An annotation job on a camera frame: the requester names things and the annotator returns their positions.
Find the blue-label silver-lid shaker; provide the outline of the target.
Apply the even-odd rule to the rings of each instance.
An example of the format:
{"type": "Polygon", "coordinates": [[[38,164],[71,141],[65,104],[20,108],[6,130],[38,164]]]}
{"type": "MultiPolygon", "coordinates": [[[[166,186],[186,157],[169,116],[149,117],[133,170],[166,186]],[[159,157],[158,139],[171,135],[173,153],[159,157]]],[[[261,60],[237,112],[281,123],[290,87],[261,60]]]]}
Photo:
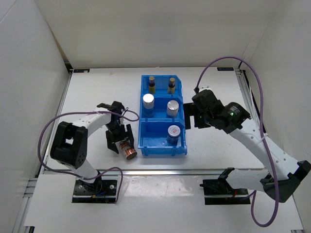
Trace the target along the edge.
{"type": "Polygon", "coordinates": [[[170,100],[167,103],[167,116],[170,118],[176,118],[179,111],[179,103],[176,100],[170,100]]]}
{"type": "Polygon", "coordinates": [[[145,94],[143,96],[143,112],[145,117],[153,117],[154,116],[154,103],[155,98],[152,94],[145,94]]]}

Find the white-lid spice jar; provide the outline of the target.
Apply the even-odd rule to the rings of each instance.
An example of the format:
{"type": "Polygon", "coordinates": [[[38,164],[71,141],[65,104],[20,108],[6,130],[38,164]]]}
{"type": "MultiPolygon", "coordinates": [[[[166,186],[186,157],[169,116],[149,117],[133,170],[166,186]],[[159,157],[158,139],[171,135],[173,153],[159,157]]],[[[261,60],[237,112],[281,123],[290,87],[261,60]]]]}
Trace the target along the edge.
{"type": "Polygon", "coordinates": [[[181,133],[181,129],[177,125],[171,125],[167,131],[167,141],[172,145],[178,144],[178,139],[181,133]]]}
{"type": "Polygon", "coordinates": [[[119,151],[123,154],[126,160],[132,160],[137,156],[137,151],[131,145],[129,139],[120,141],[118,146],[119,151]]]}

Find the yellow-label small brown bottle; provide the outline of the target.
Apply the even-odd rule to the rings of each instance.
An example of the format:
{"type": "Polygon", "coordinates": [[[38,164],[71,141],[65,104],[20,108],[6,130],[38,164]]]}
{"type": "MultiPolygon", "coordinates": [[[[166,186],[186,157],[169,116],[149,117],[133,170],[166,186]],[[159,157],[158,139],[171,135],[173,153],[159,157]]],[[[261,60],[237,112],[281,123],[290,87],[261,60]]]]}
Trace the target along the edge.
{"type": "Polygon", "coordinates": [[[154,76],[149,77],[148,89],[150,94],[156,93],[156,84],[154,76]]]}
{"type": "Polygon", "coordinates": [[[174,94],[175,93],[175,78],[174,77],[170,77],[170,79],[169,79],[167,93],[168,94],[174,94]]]}

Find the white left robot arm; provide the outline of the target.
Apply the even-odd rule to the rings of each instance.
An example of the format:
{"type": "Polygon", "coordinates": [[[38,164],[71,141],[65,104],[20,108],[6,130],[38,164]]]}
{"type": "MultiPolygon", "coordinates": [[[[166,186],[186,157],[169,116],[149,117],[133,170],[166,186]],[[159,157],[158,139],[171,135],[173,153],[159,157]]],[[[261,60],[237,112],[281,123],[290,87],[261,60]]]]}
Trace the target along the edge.
{"type": "Polygon", "coordinates": [[[131,125],[124,125],[121,117],[124,112],[125,107],[121,102],[114,101],[111,105],[100,103],[94,114],[71,123],[62,121],[57,127],[50,157],[78,175],[83,187],[91,194],[101,191],[102,182],[97,176],[99,171],[86,159],[89,136],[105,126],[109,150],[122,153],[127,160],[137,155],[131,125]]]}

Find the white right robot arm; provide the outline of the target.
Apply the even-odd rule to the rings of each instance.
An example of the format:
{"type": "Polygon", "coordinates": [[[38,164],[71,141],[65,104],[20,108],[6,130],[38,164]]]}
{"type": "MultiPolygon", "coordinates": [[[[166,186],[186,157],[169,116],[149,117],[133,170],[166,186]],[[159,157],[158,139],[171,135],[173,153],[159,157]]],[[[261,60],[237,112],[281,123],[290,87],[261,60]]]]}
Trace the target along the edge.
{"type": "Polygon", "coordinates": [[[191,128],[190,117],[199,129],[214,127],[242,143],[264,169],[255,172],[227,168],[216,180],[204,186],[218,194],[234,194],[237,189],[252,189],[266,193],[273,200],[285,203],[311,170],[308,161],[289,156],[268,136],[262,136],[256,122],[238,103],[224,106],[211,90],[205,89],[185,103],[185,128],[191,128]]]}

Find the blue three-compartment plastic bin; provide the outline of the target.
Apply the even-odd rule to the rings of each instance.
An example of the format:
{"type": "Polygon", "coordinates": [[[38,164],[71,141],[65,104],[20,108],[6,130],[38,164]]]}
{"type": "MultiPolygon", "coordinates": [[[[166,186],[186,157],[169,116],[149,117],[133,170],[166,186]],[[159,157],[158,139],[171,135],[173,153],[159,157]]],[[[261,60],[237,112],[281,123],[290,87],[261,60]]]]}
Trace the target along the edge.
{"type": "Polygon", "coordinates": [[[142,155],[186,155],[186,131],[183,112],[182,82],[176,75],[143,75],[141,77],[140,91],[140,111],[138,129],[138,148],[142,155]],[[155,98],[154,116],[145,117],[143,112],[143,96],[150,94],[148,89],[149,77],[155,78],[155,98]],[[175,78],[175,93],[168,94],[168,84],[170,77],[175,78]],[[176,118],[167,116],[167,103],[176,100],[179,103],[179,111],[176,118]],[[172,145],[167,141],[167,131],[169,126],[177,125],[181,129],[177,145],[172,145]]]}

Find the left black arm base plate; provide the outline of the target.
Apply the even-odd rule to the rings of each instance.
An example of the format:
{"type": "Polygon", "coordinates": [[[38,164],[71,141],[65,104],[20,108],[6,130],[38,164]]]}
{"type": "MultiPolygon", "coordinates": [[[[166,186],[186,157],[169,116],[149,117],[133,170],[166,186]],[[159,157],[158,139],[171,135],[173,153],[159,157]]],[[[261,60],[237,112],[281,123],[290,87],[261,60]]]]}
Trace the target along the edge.
{"type": "Polygon", "coordinates": [[[72,203],[100,203],[111,204],[117,197],[116,179],[97,178],[94,183],[87,183],[77,179],[72,193],[72,203]]]}

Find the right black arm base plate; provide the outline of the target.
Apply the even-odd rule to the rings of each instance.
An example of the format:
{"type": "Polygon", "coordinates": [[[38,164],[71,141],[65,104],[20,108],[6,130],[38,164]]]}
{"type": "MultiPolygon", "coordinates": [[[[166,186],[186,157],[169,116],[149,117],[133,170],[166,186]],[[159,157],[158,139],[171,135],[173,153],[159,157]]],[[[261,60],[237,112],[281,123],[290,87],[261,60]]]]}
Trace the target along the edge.
{"type": "Polygon", "coordinates": [[[232,189],[218,179],[203,179],[199,185],[203,190],[205,205],[249,205],[247,189],[232,189]]]}

